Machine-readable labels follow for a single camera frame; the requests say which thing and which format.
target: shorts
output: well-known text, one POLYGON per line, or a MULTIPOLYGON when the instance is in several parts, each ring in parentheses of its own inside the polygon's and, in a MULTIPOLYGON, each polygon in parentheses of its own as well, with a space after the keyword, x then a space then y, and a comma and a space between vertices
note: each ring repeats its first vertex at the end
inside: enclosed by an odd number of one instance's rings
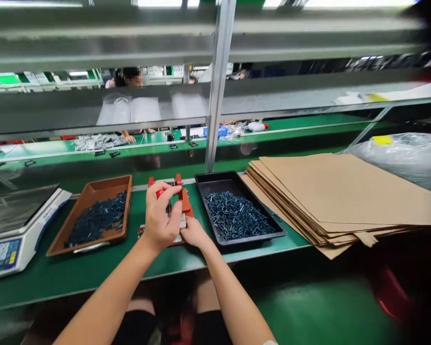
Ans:
MULTIPOLYGON (((156 316, 144 310, 127 312, 112 342, 113 345, 167 345, 169 343, 168 333, 159 324, 156 316)), ((202 344, 232 345, 220 310, 196 315, 192 345, 202 344)))

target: stack of cardboard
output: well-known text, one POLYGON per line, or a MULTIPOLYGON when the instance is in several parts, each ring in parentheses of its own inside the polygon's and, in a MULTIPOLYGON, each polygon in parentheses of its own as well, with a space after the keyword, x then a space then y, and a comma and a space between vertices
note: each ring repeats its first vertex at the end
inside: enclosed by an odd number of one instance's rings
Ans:
POLYGON ((330 259, 356 241, 431 226, 431 191, 352 155, 260 157, 243 181, 330 259))

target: blue container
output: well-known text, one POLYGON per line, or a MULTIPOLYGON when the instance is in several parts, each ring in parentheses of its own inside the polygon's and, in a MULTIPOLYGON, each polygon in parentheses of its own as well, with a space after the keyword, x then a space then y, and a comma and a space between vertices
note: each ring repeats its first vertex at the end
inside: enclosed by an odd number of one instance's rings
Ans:
MULTIPOLYGON (((228 128, 227 127, 223 127, 222 125, 219 126, 219 133, 217 135, 218 138, 220 137, 224 137, 228 134, 228 128)), ((205 137, 207 137, 207 127, 203 128, 203 135, 205 137)))

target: plastic tray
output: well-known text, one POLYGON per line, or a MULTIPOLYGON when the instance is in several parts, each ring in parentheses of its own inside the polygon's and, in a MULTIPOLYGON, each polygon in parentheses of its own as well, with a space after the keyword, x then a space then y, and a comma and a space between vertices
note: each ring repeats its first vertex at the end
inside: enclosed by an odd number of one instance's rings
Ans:
POLYGON ((220 245, 225 246, 238 243, 264 241, 270 240, 275 237, 282 237, 287 234, 287 231, 279 225, 279 223, 273 218, 270 211, 268 211, 265 206, 260 202, 260 200, 257 199, 257 197, 244 184, 243 180, 241 180, 241 178, 235 171, 199 174, 195 175, 195 180, 196 185, 198 186, 198 191, 200 192, 201 198, 203 199, 204 207, 206 208, 209 221, 211 222, 215 238, 220 245), (267 217, 268 224, 270 224, 276 232, 267 235, 247 237, 239 240, 224 241, 220 239, 220 229, 216 227, 214 225, 214 222, 212 221, 211 213, 209 212, 209 208, 207 206, 206 200, 204 199, 204 196, 209 193, 221 193, 227 191, 232 192, 236 196, 243 196, 250 202, 252 202, 254 207, 256 207, 263 215, 267 217))
POLYGON ((131 175, 115 177, 107 180, 95 181, 88 183, 83 188, 77 202, 70 211, 64 225, 61 230, 57 233, 56 238, 46 253, 47 256, 54 256, 64 253, 73 252, 79 249, 91 247, 94 245, 104 245, 108 243, 115 243, 126 239, 127 236, 127 225, 129 217, 129 209, 131 205, 131 191, 133 188, 133 177, 131 175), (118 193, 127 192, 126 194, 126 206, 125 206, 125 217, 123 219, 123 227, 121 229, 110 229, 104 230, 104 237, 91 241, 88 243, 80 244, 71 248, 65 248, 64 243, 67 242, 72 229, 77 222, 78 217, 82 211, 86 208, 92 207, 96 201, 104 201, 108 198, 115 199, 118 193))
MULTIPOLYGON (((208 128, 208 127, 204 127, 204 128, 203 128, 203 136, 204 136, 204 137, 207 137, 207 128, 208 128)), ((222 126, 222 125, 219 125, 219 132, 218 132, 218 134, 217 134, 217 137, 218 137, 218 138, 220 138, 220 137, 225 137, 227 134, 228 134, 228 128, 227 128, 227 127, 224 127, 224 126, 222 126)))

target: hand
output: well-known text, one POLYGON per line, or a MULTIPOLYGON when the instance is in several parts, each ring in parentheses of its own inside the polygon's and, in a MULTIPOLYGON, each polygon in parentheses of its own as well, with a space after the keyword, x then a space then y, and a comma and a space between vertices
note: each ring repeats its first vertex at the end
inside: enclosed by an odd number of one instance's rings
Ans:
POLYGON ((197 219, 185 217, 185 220, 187 221, 187 228, 182 229, 181 234, 187 243, 198 247, 201 251, 214 244, 197 219))
POLYGON ((125 140, 127 142, 136 142, 136 138, 134 138, 133 136, 130 136, 130 135, 125 136, 125 140))
POLYGON ((170 186, 157 182, 147 190, 147 210, 145 214, 144 234, 139 241, 147 242, 156 254, 170 246, 179 235, 181 227, 182 202, 177 201, 172 208, 171 216, 166 214, 169 200, 180 192, 182 186, 170 186), (157 191, 165 189, 157 199, 157 191))

